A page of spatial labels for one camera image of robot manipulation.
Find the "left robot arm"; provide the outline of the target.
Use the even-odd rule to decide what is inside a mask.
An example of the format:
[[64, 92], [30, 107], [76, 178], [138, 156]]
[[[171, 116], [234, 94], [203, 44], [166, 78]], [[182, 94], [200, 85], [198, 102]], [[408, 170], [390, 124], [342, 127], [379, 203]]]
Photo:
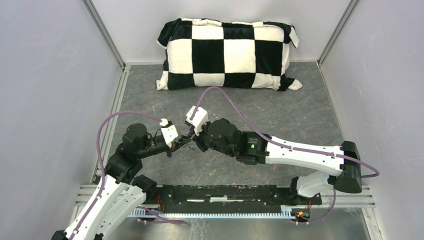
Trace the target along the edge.
[[142, 203], [151, 204], [157, 198], [156, 182], [137, 173], [142, 159], [172, 153], [191, 141], [179, 135], [171, 122], [151, 135], [145, 125], [127, 127], [122, 142], [109, 158], [93, 195], [78, 217], [65, 230], [56, 231], [53, 240], [106, 240], [109, 235]]

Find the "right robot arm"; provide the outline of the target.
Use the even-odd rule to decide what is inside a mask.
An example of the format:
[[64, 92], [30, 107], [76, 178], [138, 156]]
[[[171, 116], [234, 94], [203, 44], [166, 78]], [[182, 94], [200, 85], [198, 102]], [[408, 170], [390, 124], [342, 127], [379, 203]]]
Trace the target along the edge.
[[289, 199], [302, 204], [322, 191], [362, 192], [361, 166], [356, 144], [344, 141], [341, 146], [316, 146], [286, 142], [268, 134], [241, 131], [227, 119], [214, 122], [187, 119], [188, 136], [203, 152], [211, 149], [236, 158], [245, 165], [283, 164], [313, 169], [307, 176], [294, 177], [290, 184]]

